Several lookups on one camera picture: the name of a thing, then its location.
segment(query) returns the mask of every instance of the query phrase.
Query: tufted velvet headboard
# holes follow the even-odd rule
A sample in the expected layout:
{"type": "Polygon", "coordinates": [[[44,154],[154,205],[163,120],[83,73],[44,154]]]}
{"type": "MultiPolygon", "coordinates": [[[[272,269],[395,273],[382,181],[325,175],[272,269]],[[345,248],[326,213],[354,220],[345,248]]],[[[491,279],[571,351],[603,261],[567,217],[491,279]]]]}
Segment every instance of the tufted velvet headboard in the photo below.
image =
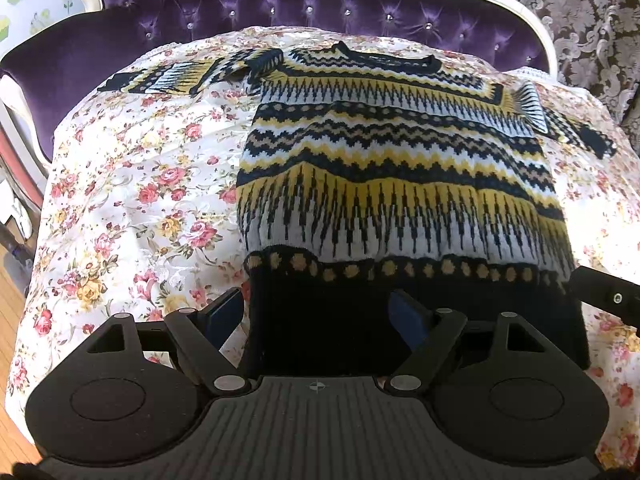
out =
{"type": "MultiPolygon", "coordinates": [[[[528,65],[553,75],[556,72],[550,38],[533,13],[516,0],[85,3],[90,9],[102,10],[71,16],[47,28],[0,62],[2,79],[11,78],[11,85],[15,82],[22,89],[37,140],[49,160],[57,124],[112,73],[159,45],[185,43],[251,25],[301,25],[350,34],[397,36],[473,54],[499,70],[528,65]]],[[[3,100],[11,85],[0,88],[3,100]]]]}

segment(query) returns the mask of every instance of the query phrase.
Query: wooden floor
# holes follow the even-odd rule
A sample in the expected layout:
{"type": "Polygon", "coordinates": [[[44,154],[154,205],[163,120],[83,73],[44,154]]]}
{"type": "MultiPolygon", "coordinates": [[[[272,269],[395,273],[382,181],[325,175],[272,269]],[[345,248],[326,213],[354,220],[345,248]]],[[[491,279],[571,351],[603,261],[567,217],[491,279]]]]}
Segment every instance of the wooden floor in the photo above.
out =
{"type": "MultiPolygon", "coordinates": [[[[10,222],[15,235],[17,229],[13,219],[10,222]]],[[[35,238],[35,235],[31,237],[29,246],[35,245],[35,238]]],[[[14,462],[38,462],[40,459],[35,447],[20,434],[4,411],[4,387],[14,356],[15,332],[24,308],[23,296],[1,264],[5,253],[4,247],[0,246],[0,473],[11,472],[14,462]]]]}

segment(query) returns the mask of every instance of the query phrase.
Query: black neckline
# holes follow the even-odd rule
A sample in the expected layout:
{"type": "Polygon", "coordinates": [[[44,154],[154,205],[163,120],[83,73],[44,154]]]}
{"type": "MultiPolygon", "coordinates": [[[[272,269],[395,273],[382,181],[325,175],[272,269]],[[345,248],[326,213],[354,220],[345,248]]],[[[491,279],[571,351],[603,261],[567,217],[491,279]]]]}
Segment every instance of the black neckline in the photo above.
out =
{"type": "Polygon", "coordinates": [[[442,67],[442,62],[433,54],[421,58],[395,57],[389,54],[368,54],[351,50],[342,41],[334,44],[332,48],[339,50],[351,60],[377,68],[384,66],[388,68],[405,68],[414,73],[431,74],[442,67]]]}

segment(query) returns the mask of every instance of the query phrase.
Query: patterned knit sweater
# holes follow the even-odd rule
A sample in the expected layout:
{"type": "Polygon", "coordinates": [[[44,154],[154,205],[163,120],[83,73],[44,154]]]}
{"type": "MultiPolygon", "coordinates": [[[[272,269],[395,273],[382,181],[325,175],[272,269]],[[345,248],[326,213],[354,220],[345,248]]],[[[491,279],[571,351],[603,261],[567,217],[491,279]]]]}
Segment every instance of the patterned knit sweater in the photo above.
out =
{"type": "Polygon", "coordinates": [[[260,92],[237,191],[249,346],[264,349],[249,370],[390,373],[408,353],[386,317],[395,288],[471,319],[518,312],[588,365],[538,136],[599,156],[609,139],[541,106],[531,83],[343,43],[117,74],[101,89],[197,94],[231,78],[260,92]]]}

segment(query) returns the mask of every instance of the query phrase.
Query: brown floral curtain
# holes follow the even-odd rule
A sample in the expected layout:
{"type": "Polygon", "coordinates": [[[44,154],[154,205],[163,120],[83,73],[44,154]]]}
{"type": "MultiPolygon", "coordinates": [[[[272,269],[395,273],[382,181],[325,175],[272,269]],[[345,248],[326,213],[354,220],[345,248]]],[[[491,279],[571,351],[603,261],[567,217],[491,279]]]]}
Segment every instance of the brown floral curtain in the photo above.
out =
{"type": "Polygon", "coordinates": [[[551,33],[562,82],[587,88],[640,154],[640,0],[519,0],[551,33]]]}

